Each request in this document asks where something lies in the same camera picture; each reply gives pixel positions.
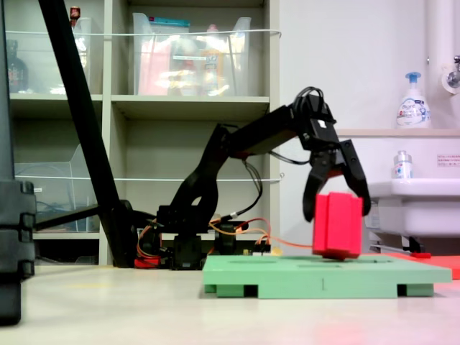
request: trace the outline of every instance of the sink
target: sink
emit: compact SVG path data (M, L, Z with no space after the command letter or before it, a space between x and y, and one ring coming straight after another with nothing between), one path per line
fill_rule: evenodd
M369 183L373 232L460 237L460 179L413 178Z

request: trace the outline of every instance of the plastic container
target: plastic container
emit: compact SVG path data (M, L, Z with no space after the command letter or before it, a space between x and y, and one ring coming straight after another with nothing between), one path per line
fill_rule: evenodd
M398 151L394 161L395 178L413 178L412 157L406 151Z
M80 18L74 30L75 43L90 92L100 94L104 38L89 36L89 33L101 33L101 30L92 18ZM55 54L47 35L7 33L6 38L17 41L17 57L27 68L28 85L18 92L65 94Z
M37 197L37 220L46 219L57 213L74 211L96 203L93 186L89 180L88 168L81 146L78 145L69 162L37 162L14 164L17 180L34 184ZM72 180L62 178L87 178ZM81 219L50 231L99 231L97 216Z
M396 128L431 128L430 107L426 103L417 86L419 72L411 72L405 76L409 79L410 88L402 99L396 117Z
M133 20L135 34L153 34L147 16L134 13ZM240 18L234 30L247 30L250 22L250 18ZM209 74L206 59L211 57L218 58L214 64L217 69L214 79L218 82L213 88L206 82ZM248 64L247 32L137 36L134 37L134 94L252 96L248 92Z

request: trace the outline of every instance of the floor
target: floor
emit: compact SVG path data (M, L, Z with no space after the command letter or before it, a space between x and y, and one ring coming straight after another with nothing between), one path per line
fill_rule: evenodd
M37 267L0 344L460 344L460 281L434 298L215 299L200 272Z

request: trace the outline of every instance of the green board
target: green board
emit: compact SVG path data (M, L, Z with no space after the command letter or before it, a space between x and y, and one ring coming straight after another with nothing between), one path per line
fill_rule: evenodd
M217 297L396 298L432 296L449 269L385 255L337 262L319 256L208 256L205 293Z

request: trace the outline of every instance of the storage bin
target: storage bin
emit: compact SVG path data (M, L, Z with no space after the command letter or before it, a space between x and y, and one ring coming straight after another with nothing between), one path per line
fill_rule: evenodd
M90 33L101 33L101 30L92 18L80 18L74 29L75 43L89 90L92 94L100 94L104 37L90 36ZM7 32L6 39L11 93L65 94L47 34ZM17 50L17 59L14 58L14 50Z
M80 145L69 162L16 163L14 170L17 180L34 184L37 197L37 221L96 204ZM98 217L84 218L50 230L99 231Z
M235 33L155 35L149 19L134 13L134 94L156 96L257 96L248 91L251 18Z

